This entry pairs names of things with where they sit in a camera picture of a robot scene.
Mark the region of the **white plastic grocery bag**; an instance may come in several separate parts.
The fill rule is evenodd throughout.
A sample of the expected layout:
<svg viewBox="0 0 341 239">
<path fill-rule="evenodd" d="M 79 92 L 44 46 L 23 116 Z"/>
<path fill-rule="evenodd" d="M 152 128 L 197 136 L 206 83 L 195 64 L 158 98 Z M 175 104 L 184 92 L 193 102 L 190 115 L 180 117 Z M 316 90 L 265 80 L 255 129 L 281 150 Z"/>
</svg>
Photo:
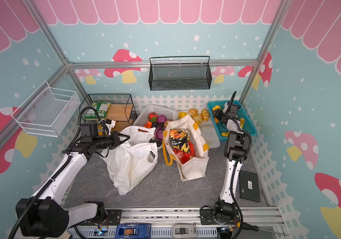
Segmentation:
<svg viewBox="0 0 341 239">
<path fill-rule="evenodd" d="M 130 136 L 129 147 L 105 149 L 100 158 L 107 164 L 113 185 L 121 196 L 132 191 L 158 162 L 158 148 L 154 142 L 133 143 L 133 126 L 123 129 L 120 133 Z"/>
</svg>

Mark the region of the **yellow black chips bag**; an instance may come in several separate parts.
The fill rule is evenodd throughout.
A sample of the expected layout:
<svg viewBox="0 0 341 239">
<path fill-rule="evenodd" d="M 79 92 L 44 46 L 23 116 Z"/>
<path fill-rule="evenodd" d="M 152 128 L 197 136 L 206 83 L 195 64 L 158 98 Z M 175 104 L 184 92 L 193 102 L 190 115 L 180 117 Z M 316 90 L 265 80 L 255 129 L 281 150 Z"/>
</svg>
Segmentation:
<svg viewBox="0 0 341 239">
<path fill-rule="evenodd" d="M 189 142 L 189 131 L 184 129 L 171 129 L 170 140 L 173 148 L 181 149 L 185 143 Z"/>
</svg>

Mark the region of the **red chips bag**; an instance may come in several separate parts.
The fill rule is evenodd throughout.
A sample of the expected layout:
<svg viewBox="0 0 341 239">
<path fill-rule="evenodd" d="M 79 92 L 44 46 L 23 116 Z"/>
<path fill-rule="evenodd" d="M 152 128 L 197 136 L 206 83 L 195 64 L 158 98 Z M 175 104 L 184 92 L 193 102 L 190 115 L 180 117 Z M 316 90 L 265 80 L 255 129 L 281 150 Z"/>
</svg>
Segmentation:
<svg viewBox="0 0 341 239">
<path fill-rule="evenodd" d="M 191 142 L 185 143 L 181 149 L 173 149 L 181 164 L 185 164 L 195 156 L 194 145 Z"/>
</svg>

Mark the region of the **white canvas tote bag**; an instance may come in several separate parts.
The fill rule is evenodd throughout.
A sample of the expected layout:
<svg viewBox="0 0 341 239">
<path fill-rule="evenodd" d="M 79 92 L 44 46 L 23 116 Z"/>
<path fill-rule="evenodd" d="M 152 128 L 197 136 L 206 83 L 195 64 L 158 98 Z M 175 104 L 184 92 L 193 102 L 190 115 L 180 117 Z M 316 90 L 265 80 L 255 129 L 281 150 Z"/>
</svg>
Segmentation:
<svg viewBox="0 0 341 239">
<path fill-rule="evenodd" d="M 205 177 L 209 145 L 190 115 L 169 122 L 162 136 L 165 163 L 177 166 L 181 181 Z"/>
</svg>

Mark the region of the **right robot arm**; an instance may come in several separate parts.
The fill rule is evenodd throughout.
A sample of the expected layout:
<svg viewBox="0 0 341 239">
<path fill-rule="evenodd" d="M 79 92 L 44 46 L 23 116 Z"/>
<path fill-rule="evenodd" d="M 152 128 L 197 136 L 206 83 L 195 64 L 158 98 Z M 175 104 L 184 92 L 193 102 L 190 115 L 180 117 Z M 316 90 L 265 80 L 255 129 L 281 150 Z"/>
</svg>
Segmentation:
<svg viewBox="0 0 341 239">
<path fill-rule="evenodd" d="M 241 209 L 236 201 L 236 187 L 240 170 L 251 149 L 251 135 L 240 125 L 237 111 L 240 105 L 234 103 L 236 92 L 223 110 L 214 110 L 220 122 L 226 124 L 228 137 L 224 149 L 226 173 L 222 190 L 214 207 L 200 208 L 200 222 L 203 225 L 229 225 L 243 221 Z"/>
</svg>

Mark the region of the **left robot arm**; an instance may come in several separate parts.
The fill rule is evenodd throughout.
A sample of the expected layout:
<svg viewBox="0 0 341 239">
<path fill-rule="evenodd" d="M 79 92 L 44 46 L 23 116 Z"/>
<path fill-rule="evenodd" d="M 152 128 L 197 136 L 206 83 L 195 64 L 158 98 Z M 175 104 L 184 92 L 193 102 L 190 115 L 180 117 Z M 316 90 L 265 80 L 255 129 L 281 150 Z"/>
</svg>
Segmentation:
<svg viewBox="0 0 341 239">
<path fill-rule="evenodd" d="M 110 151 L 127 142 L 130 136 L 113 131 L 111 120 L 101 117 L 94 121 L 82 122 L 78 117 L 77 132 L 62 151 L 64 157 L 58 168 L 47 181 L 30 197 L 20 199 L 16 205 L 17 221 L 9 238 L 17 231 L 25 237 L 58 238 L 67 229 L 76 228 L 85 221 L 97 225 L 108 219 L 104 203 L 87 201 L 80 206 L 63 208 L 60 203 L 76 175 L 93 154 L 102 150 Z"/>
</svg>

